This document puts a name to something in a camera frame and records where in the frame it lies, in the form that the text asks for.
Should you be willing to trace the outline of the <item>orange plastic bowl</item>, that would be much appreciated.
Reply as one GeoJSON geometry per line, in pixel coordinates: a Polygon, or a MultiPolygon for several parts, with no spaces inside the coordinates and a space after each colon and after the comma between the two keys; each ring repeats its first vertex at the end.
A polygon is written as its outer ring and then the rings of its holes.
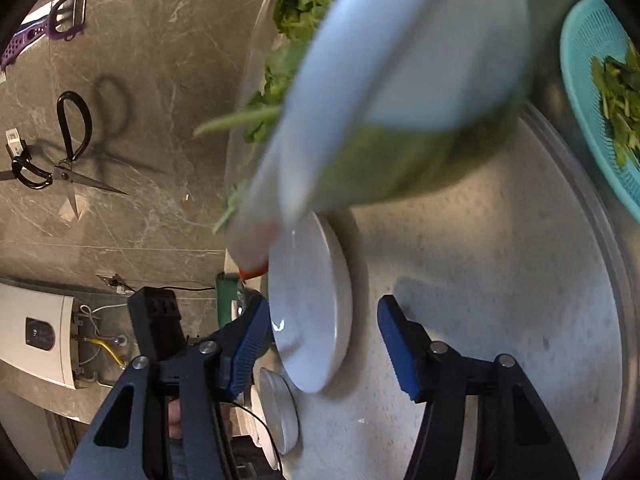
{"type": "Polygon", "coordinates": [[[264,263],[262,266],[256,269],[243,270],[239,269],[239,276],[242,281],[252,280],[253,278],[259,278],[265,275],[269,270],[269,264],[264,263]]]}

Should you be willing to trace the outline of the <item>white deep plate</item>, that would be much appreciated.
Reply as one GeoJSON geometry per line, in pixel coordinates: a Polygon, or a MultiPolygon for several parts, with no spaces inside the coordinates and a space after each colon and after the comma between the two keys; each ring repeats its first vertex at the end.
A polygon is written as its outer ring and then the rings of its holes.
{"type": "Polygon", "coordinates": [[[268,302],[286,374],[304,393],[326,388],[352,333],[352,281],[326,218],[310,214],[270,249],[268,302]]]}

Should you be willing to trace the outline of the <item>blue patterned ceramic bowl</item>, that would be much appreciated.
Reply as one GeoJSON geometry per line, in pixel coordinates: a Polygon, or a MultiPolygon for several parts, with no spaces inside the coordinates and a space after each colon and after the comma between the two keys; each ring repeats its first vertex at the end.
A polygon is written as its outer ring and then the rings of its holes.
{"type": "Polygon", "coordinates": [[[239,273],[220,272],[216,275],[216,307],[218,327],[238,318],[250,300],[262,289],[262,278],[242,280],[239,273]]]}

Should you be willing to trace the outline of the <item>large white flat plate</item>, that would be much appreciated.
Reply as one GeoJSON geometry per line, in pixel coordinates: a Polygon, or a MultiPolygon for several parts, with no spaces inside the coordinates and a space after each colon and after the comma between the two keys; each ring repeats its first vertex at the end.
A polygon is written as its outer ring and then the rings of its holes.
{"type": "Polygon", "coordinates": [[[279,457],[295,448],[299,422],[294,399],[284,378],[262,367],[257,384],[250,388],[250,436],[262,450],[273,470],[279,469],[279,457]]]}

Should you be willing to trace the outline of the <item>purple vegetable peeler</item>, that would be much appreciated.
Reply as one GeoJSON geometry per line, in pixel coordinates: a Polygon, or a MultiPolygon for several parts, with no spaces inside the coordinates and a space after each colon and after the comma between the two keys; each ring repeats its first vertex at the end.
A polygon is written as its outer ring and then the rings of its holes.
{"type": "Polygon", "coordinates": [[[42,37],[52,41],[70,41],[82,34],[86,24],[87,0],[56,0],[47,14],[22,25],[4,49],[3,73],[32,44],[42,37]]]}

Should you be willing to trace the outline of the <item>clear container of greens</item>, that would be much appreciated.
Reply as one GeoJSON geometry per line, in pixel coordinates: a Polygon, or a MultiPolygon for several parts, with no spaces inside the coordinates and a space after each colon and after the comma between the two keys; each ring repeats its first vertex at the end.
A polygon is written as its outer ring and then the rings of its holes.
{"type": "Polygon", "coordinates": [[[262,148],[221,219],[242,270],[306,214],[446,188],[515,128],[528,0],[277,0],[273,21],[262,88],[198,128],[262,148]]]}

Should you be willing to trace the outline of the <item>teal colander with greens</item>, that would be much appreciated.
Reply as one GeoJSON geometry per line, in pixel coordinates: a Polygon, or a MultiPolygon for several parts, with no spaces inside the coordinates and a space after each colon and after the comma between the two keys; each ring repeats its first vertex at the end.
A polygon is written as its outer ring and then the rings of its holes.
{"type": "Polygon", "coordinates": [[[602,176],[634,219],[639,218],[639,163],[614,146],[610,110],[592,76],[593,60],[623,61],[628,37],[604,0],[580,0],[568,12],[560,39],[560,64],[570,108],[602,176]]]}

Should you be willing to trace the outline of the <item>white wall appliance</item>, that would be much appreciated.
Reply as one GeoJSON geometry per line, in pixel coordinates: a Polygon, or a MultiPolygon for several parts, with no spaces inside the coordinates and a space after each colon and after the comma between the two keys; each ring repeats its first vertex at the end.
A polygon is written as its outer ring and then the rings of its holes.
{"type": "Polygon", "coordinates": [[[71,296],[2,284],[2,361],[46,382],[75,390],[73,304],[71,296]]]}

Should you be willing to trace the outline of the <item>black handled scissors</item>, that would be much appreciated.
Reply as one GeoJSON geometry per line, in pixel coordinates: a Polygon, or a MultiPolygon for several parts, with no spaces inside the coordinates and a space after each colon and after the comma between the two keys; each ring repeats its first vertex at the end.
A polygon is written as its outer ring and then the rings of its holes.
{"type": "Polygon", "coordinates": [[[44,190],[56,182],[62,183],[70,209],[73,211],[75,218],[79,220],[80,211],[76,200],[75,185],[96,188],[113,194],[125,195],[125,192],[105,182],[78,174],[74,170],[74,163],[78,162],[78,159],[89,147],[93,133],[91,113],[82,96],[72,90],[62,92],[56,101],[56,117],[58,118],[58,126],[63,139],[65,156],[51,170],[36,166],[32,162],[32,155],[26,142],[13,129],[9,131],[10,135],[6,138],[6,150],[11,159],[11,174],[15,180],[34,191],[44,190]],[[65,105],[67,102],[71,102],[78,109],[84,124],[84,135],[77,146],[74,145],[74,140],[70,134],[70,125],[66,117],[65,105]]]}

